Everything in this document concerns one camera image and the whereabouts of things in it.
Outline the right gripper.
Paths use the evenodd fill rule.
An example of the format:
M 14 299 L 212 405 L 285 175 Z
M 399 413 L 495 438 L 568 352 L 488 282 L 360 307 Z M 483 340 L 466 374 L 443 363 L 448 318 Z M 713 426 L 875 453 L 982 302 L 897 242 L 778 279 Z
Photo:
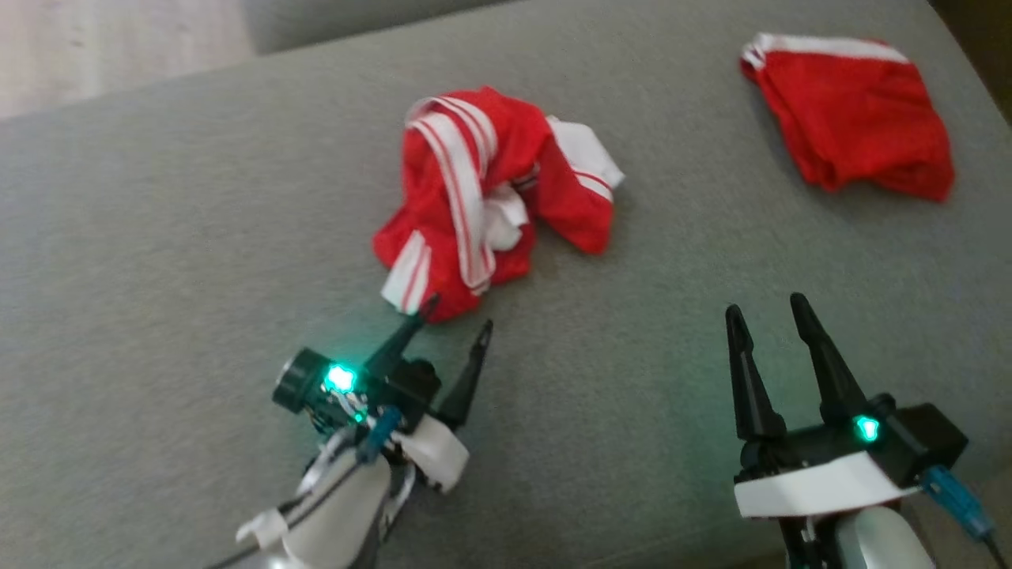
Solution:
M 867 396 L 802 292 L 789 296 L 809 349 L 824 424 L 787 431 L 754 359 L 738 305 L 727 306 L 731 396 L 742 469 L 734 500 L 742 518 L 802 518 L 871 507 L 912 492 L 923 466 L 901 439 L 886 400 Z

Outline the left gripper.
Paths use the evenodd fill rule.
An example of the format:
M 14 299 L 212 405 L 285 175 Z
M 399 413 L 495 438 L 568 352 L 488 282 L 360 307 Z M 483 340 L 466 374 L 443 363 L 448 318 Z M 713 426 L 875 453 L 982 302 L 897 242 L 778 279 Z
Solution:
M 325 436 L 350 430 L 354 442 L 361 442 L 380 426 L 384 413 L 398 410 L 400 421 L 384 440 L 380 454 L 394 467 L 411 465 L 435 491 L 451 492 L 470 460 L 470 452 L 455 432 L 469 419 L 494 321 L 485 320 L 478 331 L 458 381 L 437 411 L 432 400 L 442 385 L 433 365 L 426 360 L 402 360 L 405 349 L 437 306 L 438 296 L 430 296 L 384 340 L 364 368 L 327 361 L 315 389 L 315 428 Z

